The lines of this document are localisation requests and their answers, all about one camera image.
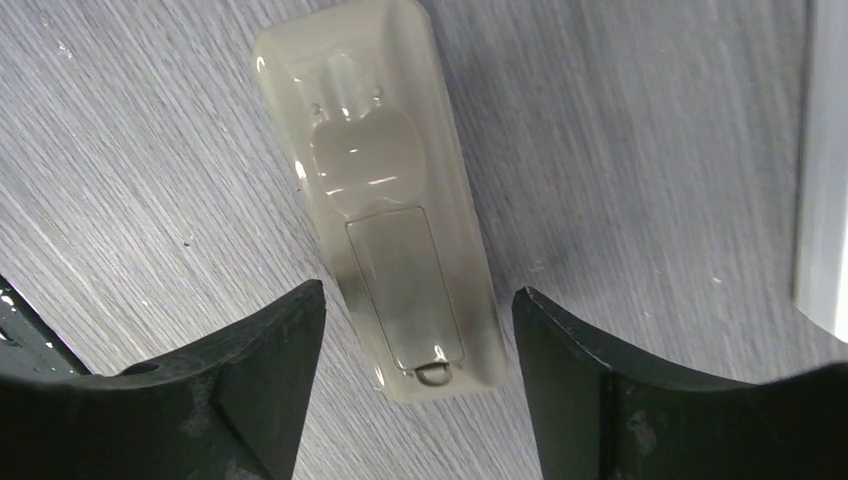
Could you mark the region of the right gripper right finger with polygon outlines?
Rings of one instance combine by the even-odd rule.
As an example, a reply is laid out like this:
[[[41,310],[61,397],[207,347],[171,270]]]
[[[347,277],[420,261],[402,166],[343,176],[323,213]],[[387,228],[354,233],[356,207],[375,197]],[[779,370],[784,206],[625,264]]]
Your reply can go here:
[[[539,291],[512,306],[546,479],[843,479],[847,367],[763,384],[694,370]]]

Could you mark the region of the beige battery cover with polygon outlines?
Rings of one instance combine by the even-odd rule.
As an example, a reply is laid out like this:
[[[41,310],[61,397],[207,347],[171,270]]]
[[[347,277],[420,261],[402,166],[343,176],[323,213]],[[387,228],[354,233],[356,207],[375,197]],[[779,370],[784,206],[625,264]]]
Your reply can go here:
[[[393,362],[403,370],[465,356],[424,210],[376,214],[346,232]]]

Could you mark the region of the white remote control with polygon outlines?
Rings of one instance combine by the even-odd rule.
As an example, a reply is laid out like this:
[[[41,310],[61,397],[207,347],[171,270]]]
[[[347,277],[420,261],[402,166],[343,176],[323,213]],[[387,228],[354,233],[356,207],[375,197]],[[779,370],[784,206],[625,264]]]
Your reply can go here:
[[[799,158],[797,309],[847,341],[847,3],[812,1]]]
[[[417,1],[347,1],[264,29],[254,68],[327,268],[383,393],[415,402],[489,391],[508,374],[491,274],[430,17]],[[346,232],[420,207],[462,360],[393,362]]]

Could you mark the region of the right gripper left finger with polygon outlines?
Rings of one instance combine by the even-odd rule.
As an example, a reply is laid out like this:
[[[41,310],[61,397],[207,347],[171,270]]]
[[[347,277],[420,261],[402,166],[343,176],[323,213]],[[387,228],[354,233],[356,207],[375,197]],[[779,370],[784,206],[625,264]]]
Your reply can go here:
[[[113,376],[1,374],[5,479],[289,479],[326,319],[309,280]]]

